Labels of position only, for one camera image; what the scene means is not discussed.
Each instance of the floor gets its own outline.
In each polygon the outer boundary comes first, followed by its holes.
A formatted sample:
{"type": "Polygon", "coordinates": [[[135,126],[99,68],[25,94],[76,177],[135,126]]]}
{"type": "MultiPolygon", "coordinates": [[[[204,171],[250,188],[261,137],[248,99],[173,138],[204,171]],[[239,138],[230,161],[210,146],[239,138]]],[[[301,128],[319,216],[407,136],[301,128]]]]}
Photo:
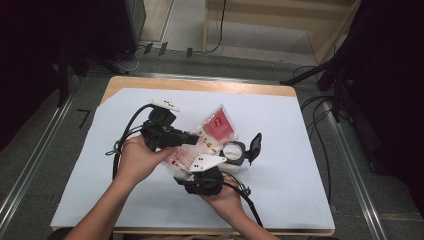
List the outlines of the floor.
{"type": "MultiPolygon", "coordinates": [[[[159,25],[164,26],[160,29],[160,34],[156,34],[155,39],[152,37],[144,43],[155,42],[154,46],[160,46],[161,42],[168,42],[168,50],[177,51],[167,51],[164,56],[158,56],[158,51],[154,49],[150,54],[139,53],[138,59],[130,57],[120,63],[127,68],[137,65],[130,75],[178,74],[208,76],[217,80],[240,81],[243,79],[243,81],[254,83],[278,84],[279,80],[290,79],[293,75],[309,69],[307,67],[298,69],[298,67],[317,65],[304,32],[282,30],[276,33],[275,29],[254,29],[231,24],[224,24],[220,51],[212,55],[196,55],[187,58],[185,55],[187,47],[201,49],[204,2],[174,0],[171,5],[170,14],[168,16],[164,14],[160,18],[162,22],[159,25]],[[237,37],[231,40],[225,32],[234,33],[237,37]],[[253,47],[258,43],[254,37],[247,39],[246,42],[241,41],[240,36],[247,32],[250,32],[249,36],[265,34],[271,41],[266,44],[266,47],[253,47]],[[273,34],[277,34],[284,41],[279,41],[278,46],[275,46],[277,43],[273,43],[272,39],[275,39],[273,34]]],[[[166,13],[167,10],[162,9],[159,12],[166,13]]],[[[217,30],[216,25],[211,29],[211,34],[213,34],[212,30],[217,30]]],[[[95,111],[111,76],[112,74],[104,68],[92,65],[87,78],[74,81],[77,91],[73,100],[67,109],[62,109],[65,110],[64,117],[54,130],[54,141],[49,142],[47,150],[40,153],[41,160],[38,165],[34,165],[38,170],[31,176],[31,184],[24,189],[19,206],[13,209],[14,214],[11,219],[8,219],[7,228],[0,231],[1,239],[46,239],[46,236],[51,233],[49,228],[51,218],[60,202],[61,193],[78,159],[93,118],[93,114],[89,115],[88,120],[81,126],[85,113],[80,110],[95,111]]],[[[315,83],[316,79],[311,77],[295,86],[299,103],[323,94],[317,90],[315,83]]],[[[57,93],[54,93],[21,129],[10,146],[0,152],[0,197],[2,199],[5,199],[14,182],[19,178],[21,169],[24,169],[27,160],[31,159],[33,149],[43,136],[51,117],[58,111],[56,102],[57,93]]],[[[312,111],[313,106],[305,109],[305,124],[312,121],[312,111]]],[[[323,148],[316,134],[312,135],[311,145],[327,191],[329,189],[327,173],[328,171],[331,173],[333,197],[330,207],[336,224],[334,237],[346,240],[424,239],[424,220],[418,214],[408,189],[398,179],[392,176],[376,175],[370,170],[367,154],[349,122],[342,121],[340,124],[335,124],[332,117],[326,117],[317,127],[323,135],[329,153],[330,170],[327,169],[323,148]],[[355,187],[358,178],[351,175],[352,167],[358,170],[359,180],[363,183],[379,223],[382,225],[383,237],[374,235],[373,226],[367,222],[367,215],[363,211],[364,206],[359,200],[364,196],[361,196],[355,187]]],[[[307,236],[287,236],[282,239],[306,240],[307,236]]]]}

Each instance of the right hand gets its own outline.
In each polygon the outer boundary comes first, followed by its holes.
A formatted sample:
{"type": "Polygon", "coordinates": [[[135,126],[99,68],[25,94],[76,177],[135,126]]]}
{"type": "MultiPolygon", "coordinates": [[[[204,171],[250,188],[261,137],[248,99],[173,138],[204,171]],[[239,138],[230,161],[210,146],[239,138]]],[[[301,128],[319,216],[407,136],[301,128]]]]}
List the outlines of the right hand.
{"type": "MultiPolygon", "coordinates": [[[[238,187],[237,182],[229,175],[222,174],[224,181],[238,187]]],[[[241,205],[240,195],[234,191],[234,189],[223,185],[221,192],[217,195],[212,196],[201,196],[202,199],[213,207],[215,212],[227,222],[230,218],[234,218],[240,215],[245,215],[243,207],[241,205]]]]}

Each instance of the left hand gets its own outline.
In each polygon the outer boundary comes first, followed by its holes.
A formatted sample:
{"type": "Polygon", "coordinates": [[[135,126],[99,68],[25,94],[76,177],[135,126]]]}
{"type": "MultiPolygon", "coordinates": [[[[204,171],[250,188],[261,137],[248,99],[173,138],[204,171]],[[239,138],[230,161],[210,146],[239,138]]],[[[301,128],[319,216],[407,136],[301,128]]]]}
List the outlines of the left hand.
{"type": "Polygon", "coordinates": [[[152,152],[142,135],[127,139],[122,147],[121,160],[115,180],[135,187],[147,178],[156,166],[175,152],[176,148],[164,148],[152,152]]]}

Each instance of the metal clip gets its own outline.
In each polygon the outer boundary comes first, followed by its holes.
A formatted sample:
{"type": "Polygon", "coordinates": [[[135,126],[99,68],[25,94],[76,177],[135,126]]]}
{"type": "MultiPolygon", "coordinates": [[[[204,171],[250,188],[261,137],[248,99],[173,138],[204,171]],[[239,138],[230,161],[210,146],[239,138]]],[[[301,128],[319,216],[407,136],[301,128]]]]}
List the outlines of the metal clip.
{"type": "Polygon", "coordinates": [[[106,152],[105,155],[106,156],[111,156],[111,155],[113,155],[115,153],[121,153],[121,150],[118,148],[119,143],[121,143],[120,140],[116,141],[115,144],[113,145],[113,150],[112,151],[109,151],[109,152],[106,152]]]}

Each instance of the wooden table edge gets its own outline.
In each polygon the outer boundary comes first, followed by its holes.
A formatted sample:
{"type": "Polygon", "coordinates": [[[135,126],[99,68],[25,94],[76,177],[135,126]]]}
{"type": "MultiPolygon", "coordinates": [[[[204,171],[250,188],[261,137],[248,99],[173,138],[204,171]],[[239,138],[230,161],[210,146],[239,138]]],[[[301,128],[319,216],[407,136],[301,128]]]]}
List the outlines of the wooden table edge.
{"type": "Polygon", "coordinates": [[[296,97],[296,91],[290,86],[224,82],[215,80],[202,81],[173,78],[115,76],[110,79],[101,103],[104,103],[108,98],[113,96],[122,88],[207,91],[296,97]]]}

